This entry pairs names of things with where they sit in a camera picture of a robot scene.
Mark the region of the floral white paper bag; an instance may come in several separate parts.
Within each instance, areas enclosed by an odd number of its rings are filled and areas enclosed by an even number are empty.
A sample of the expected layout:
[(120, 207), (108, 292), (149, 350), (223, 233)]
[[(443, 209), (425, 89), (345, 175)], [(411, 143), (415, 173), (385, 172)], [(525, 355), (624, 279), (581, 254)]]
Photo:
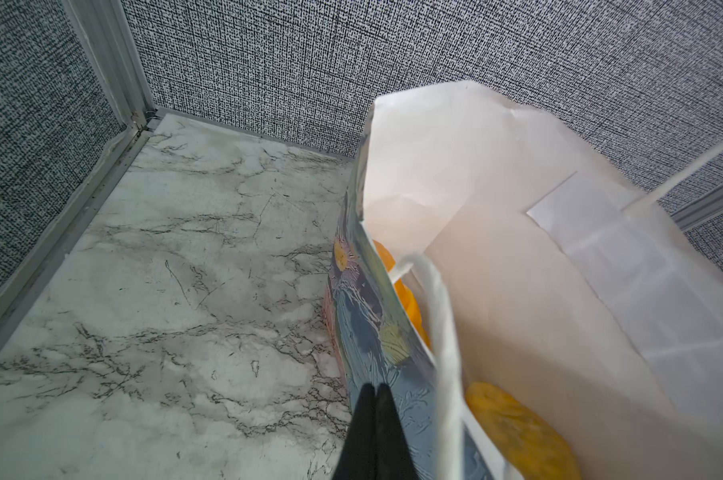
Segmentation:
[(723, 274), (557, 117), (479, 83), (371, 104), (324, 314), (352, 414), (387, 384), (419, 479), (525, 479), (473, 382), (553, 427), (579, 479), (723, 479)]

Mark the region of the fake croissant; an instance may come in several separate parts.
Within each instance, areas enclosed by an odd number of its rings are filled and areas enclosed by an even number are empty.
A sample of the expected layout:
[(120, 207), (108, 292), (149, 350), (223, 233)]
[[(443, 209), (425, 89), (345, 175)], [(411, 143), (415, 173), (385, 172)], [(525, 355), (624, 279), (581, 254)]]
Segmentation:
[(465, 401), (485, 435), (525, 479), (579, 479), (567, 441), (503, 389), (473, 382)]

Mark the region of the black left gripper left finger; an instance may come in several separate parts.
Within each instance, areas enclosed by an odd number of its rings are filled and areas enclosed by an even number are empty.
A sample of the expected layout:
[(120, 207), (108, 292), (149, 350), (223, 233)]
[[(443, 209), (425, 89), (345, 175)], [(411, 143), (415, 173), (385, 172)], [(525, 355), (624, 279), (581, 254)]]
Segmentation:
[(365, 384), (349, 426), (333, 480), (373, 480), (377, 473), (375, 387)]

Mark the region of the long fake bread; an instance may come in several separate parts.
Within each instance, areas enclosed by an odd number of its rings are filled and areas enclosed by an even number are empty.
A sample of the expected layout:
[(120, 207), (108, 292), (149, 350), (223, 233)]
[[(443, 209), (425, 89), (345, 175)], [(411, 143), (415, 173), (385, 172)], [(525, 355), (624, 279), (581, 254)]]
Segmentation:
[[(375, 245), (375, 250), (377, 250), (379, 258), (381, 258), (383, 265), (385, 265), (385, 270), (387, 270), (387, 272), (391, 272), (391, 270), (395, 267), (395, 258), (393, 258), (391, 252), (389, 252), (389, 250), (387, 250), (381, 242), (377, 242), (377, 240), (375, 240), (373, 245)], [(425, 328), (423, 328), (423, 317), (421, 317), (421, 310), (419, 310), (419, 304), (417, 304), (415, 294), (413, 294), (413, 291), (411, 291), (411, 289), (409, 289), (409, 287), (407, 287), (407, 285), (405, 285), (405, 283), (401, 280), (395, 282), (393, 287), (395, 287), (397, 298), (399, 298), (399, 302), (403, 305), (403, 310), (407, 313), (407, 318), (409, 318), (411, 326), (415, 328), (415, 331), (419, 334), (419, 338), (425, 342), (425, 345), (427, 345), (427, 347), (431, 347), (429, 335), (427, 335)]]

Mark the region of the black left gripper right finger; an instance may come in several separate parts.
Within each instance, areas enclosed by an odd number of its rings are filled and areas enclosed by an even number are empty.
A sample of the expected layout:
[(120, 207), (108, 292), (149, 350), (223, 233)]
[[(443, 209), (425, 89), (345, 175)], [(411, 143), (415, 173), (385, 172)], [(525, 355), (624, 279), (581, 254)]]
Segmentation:
[(411, 451), (401, 427), (395, 398), (387, 384), (375, 396), (375, 478), (379, 480), (418, 480)]

